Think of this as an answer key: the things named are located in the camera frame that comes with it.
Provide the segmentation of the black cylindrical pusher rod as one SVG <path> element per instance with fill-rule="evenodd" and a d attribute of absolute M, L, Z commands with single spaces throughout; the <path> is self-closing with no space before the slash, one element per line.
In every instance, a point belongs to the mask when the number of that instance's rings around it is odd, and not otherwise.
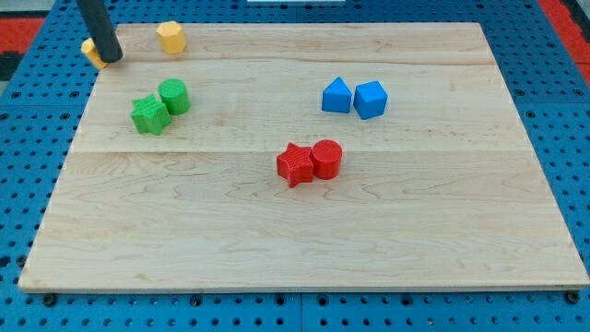
<path fill-rule="evenodd" d="M 124 53 L 104 1 L 76 0 L 76 3 L 90 37 L 98 49 L 100 59 L 107 64 L 121 60 Z"/>

